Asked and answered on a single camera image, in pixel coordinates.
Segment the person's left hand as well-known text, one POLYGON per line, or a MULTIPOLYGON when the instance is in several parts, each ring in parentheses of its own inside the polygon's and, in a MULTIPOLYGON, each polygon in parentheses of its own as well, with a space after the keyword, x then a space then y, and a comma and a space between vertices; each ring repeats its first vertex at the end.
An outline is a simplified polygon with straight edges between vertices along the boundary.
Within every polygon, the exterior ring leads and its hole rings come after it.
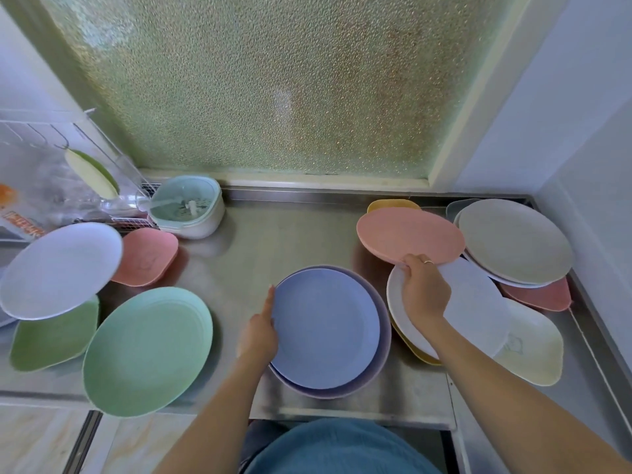
POLYGON ((253 315, 241 333, 238 343, 237 358, 255 361, 267 366, 276 356, 279 341, 273 323, 263 319, 263 307, 253 315))

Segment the person's right hand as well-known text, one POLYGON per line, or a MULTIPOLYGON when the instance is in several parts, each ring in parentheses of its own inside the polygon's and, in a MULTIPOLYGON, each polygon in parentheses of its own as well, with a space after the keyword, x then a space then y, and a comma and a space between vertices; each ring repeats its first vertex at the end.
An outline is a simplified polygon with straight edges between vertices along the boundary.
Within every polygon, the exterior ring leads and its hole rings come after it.
POLYGON ((402 301, 407 316, 418 331, 424 333, 444 317, 451 297, 451 287, 435 263, 425 254, 418 257, 417 279, 413 286, 402 287, 402 301))

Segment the pink round plate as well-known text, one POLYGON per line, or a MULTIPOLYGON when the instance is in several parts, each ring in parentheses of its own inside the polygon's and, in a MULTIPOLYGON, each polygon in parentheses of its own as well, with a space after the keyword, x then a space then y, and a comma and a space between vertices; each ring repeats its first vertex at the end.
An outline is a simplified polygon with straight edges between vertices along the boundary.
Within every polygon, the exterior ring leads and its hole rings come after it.
POLYGON ((451 263, 465 250, 465 238, 445 218, 406 207, 379 208, 356 224, 361 244, 371 254, 398 264, 407 254, 425 254, 436 264, 451 263))

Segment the person's right forearm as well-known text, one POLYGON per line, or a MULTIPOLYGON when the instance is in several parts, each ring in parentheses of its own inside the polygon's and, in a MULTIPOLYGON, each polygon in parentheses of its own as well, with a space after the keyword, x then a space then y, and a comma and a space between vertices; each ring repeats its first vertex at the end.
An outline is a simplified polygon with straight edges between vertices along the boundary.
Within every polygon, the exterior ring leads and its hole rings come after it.
POLYGON ((511 474, 632 474, 632 462, 584 423, 467 341, 437 313, 415 313, 511 474))

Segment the yellow squarish plate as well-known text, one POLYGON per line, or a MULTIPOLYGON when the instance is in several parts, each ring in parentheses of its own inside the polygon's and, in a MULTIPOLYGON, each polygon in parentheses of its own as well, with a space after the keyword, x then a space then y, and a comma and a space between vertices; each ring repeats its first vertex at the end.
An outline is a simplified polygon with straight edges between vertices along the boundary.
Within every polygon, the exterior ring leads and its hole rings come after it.
POLYGON ((381 208, 411 208, 414 210, 421 210, 421 207, 410 199, 385 198, 373 201, 369 206, 367 206, 366 213, 369 214, 381 208))

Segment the white round plate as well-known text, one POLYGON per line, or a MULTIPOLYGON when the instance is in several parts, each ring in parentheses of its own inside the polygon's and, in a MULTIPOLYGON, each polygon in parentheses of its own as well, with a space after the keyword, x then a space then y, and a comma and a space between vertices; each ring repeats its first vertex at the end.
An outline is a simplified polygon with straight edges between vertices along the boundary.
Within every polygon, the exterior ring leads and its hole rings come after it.
MULTIPOLYGON (((498 288, 481 270, 462 257, 440 265, 438 270, 452 291, 444 317, 481 352, 494 357, 507 341, 510 331, 510 311, 498 288)), ((438 359, 436 351, 406 314, 402 301, 404 281, 404 271, 394 267, 386 287, 392 319, 411 344, 438 359)))
POLYGON ((102 223, 54 230, 22 250, 0 278, 0 309, 18 320, 59 316, 108 284, 122 259, 122 237, 102 223))
MULTIPOLYGON (((460 215, 460 211, 459 212, 447 212, 446 213, 446 219, 449 222, 453 223, 454 225, 458 225, 457 218, 458 218, 459 215, 460 215)), ((524 289, 536 289, 536 288, 540 288, 540 287, 546 287, 546 286, 548 286, 550 284, 550 283, 545 283, 545 284, 523 284, 523 283, 513 282, 511 280, 501 278, 501 277, 491 273, 490 271, 486 270, 485 268, 483 268, 480 264, 478 264, 478 262, 472 256, 470 256, 470 254, 467 252, 466 249, 462 252, 462 256, 466 260, 468 260, 470 263, 474 264, 474 266, 476 268, 478 268, 479 271, 482 271, 483 274, 485 274, 487 277, 491 278, 494 281, 500 282, 501 284, 504 284, 506 286, 520 287, 520 288, 524 288, 524 289)))

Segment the beige round plate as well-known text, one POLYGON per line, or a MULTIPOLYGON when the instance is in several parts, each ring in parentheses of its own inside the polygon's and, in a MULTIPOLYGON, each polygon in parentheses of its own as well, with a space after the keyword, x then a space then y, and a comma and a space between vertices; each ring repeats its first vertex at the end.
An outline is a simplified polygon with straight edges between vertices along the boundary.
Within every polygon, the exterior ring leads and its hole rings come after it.
POLYGON ((466 252, 481 268, 514 284, 545 286, 564 278, 574 254, 564 233, 540 212, 508 199, 481 199, 454 219, 466 252))

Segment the green and white strainer bowl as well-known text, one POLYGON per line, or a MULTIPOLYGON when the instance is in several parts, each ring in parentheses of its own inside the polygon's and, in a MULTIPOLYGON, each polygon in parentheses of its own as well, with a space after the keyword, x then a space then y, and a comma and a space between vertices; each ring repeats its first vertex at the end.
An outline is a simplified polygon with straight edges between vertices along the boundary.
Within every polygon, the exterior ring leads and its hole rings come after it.
POLYGON ((220 184, 197 175, 180 175, 163 182, 145 207, 160 230, 183 239, 209 237, 225 215, 220 184))

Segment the green round plate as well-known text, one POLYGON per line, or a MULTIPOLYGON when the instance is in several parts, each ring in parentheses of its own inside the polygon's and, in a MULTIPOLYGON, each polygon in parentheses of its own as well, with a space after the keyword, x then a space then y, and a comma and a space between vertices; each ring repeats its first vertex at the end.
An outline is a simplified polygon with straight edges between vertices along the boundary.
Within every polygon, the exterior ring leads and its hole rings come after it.
POLYGON ((123 302, 102 322, 83 358, 83 387, 104 414, 132 418, 180 397, 204 367, 214 325, 205 302, 160 287, 123 302))

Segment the pink squarish plate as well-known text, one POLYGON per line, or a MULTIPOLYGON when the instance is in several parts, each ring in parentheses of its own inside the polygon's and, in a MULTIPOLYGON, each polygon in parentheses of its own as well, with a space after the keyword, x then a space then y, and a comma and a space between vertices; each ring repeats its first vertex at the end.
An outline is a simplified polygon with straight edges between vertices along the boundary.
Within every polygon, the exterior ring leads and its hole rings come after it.
POLYGON ((122 237, 122 257, 111 281, 144 287, 158 281, 178 253, 178 238, 158 229, 141 228, 122 237))
POLYGON ((525 288, 496 282, 503 296, 541 311, 560 312, 572 304, 567 278, 561 278, 544 287, 525 288))

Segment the cream squarish plate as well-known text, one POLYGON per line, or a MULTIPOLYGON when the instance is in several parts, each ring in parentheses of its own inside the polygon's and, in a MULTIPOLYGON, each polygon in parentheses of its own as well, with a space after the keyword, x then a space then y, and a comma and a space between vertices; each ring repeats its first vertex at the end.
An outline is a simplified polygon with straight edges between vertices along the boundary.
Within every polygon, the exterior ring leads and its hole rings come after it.
POLYGON ((510 331, 494 360, 533 385, 556 384, 563 373, 562 334, 545 315, 512 299, 504 300, 510 314, 510 331))

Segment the person's blue garment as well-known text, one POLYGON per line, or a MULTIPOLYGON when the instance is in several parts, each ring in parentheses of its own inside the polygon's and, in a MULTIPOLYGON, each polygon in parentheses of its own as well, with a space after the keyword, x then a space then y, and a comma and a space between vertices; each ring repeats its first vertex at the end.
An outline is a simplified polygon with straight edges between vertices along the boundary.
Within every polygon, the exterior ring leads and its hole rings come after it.
POLYGON ((321 418, 287 427, 254 420, 238 474, 441 474, 395 433, 368 420, 321 418))

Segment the yellow-green plate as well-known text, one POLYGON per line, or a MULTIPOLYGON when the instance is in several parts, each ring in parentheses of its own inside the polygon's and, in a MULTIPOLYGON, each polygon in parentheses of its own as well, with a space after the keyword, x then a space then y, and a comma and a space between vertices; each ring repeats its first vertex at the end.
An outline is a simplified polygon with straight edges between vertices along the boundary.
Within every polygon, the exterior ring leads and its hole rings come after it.
POLYGON ((120 188, 112 174, 96 159, 79 150, 65 149, 70 169, 102 199, 116 199, 120 188))

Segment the green squarish plate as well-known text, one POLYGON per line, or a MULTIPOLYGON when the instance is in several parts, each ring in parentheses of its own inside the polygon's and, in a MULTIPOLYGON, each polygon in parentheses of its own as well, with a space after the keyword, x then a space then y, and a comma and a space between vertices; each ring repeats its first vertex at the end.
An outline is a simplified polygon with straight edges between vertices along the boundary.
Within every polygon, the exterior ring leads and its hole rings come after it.
POLYGON ((9 363, 17 372, 36 372, 82 355, 99 325, 100 301, 94 295, 56 317, 21 320, 13 336, 9 363))

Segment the orange printed packet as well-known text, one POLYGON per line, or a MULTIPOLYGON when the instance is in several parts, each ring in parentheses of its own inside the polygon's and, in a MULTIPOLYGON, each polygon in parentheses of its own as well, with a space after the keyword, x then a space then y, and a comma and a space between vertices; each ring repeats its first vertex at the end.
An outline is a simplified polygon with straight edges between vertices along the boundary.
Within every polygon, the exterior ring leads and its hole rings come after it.
POLYGON ((40 212, 27 197, 0 182, 0 240, 32 242, 47 231, 40 212))

